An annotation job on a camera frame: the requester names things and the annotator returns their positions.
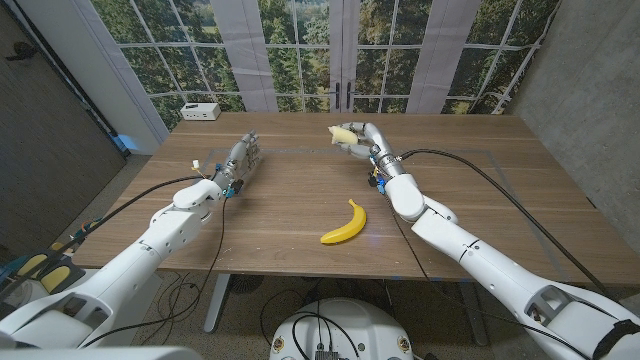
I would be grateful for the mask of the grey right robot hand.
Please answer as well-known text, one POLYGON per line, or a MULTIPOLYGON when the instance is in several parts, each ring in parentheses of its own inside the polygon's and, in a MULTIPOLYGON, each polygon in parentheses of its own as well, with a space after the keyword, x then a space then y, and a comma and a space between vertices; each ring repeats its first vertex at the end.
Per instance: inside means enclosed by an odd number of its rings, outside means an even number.
POLYGON ((383 176, 394 178, 406 173, 382 132, 368 122, 349 122, 329 128, 331 143, 348 154, 369 160, 383 176))

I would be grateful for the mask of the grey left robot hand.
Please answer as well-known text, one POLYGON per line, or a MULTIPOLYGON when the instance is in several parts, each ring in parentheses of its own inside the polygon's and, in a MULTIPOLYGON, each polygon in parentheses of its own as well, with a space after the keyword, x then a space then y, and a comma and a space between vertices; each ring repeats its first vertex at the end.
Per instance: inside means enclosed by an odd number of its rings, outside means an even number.
POLYGON ((213 181, 222 189, 225 197, 240 193, 261 160, 260 151, 255 130, 246 133, 232 146, 227 159, 213 177, 213 181))

